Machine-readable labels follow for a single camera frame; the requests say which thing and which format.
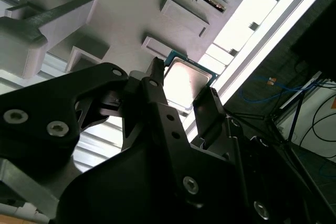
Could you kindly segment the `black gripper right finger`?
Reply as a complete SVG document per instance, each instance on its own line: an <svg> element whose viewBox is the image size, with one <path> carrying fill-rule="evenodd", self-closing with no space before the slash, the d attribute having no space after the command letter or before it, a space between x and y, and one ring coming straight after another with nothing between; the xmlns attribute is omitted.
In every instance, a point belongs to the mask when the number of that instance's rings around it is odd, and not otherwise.
<svg viewBox="0 0 336 224"><path fill-rule="evenodd" d="M214 88L193 103L205 151L221 156L228 169L217 173L215 223L330 223L331 208L287 141L254 136L228 115Z"/></svg>

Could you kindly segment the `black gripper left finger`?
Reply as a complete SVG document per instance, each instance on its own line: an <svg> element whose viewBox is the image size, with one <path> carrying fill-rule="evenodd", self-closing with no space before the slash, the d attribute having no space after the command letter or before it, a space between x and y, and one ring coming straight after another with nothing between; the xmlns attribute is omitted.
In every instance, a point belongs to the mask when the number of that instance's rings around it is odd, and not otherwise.
<svg viewBox="0 0 336 224"><path fill-rule="evenodd" d="M1 183L38 208L58 208L80 176L70 171L80 133L115 115L131 137L124 151L147 144L163 157L174 186L197 194L195 179L183 177L194 159L178 113L167 104L163 74L158 58L141 79L101 63L2 95Z"/></svg>

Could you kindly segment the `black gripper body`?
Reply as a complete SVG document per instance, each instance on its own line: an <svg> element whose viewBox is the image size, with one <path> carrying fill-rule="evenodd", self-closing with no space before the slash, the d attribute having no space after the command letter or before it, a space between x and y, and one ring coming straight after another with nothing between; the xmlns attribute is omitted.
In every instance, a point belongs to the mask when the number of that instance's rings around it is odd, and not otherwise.
<svg viewBox="0 0 336 224"><path fill-rule="evenodd" d="M192 147L183 173L198 193L176 188L163 157L147 144L77 177L61 196L57 223L253 223L232 164Z"/></svg>

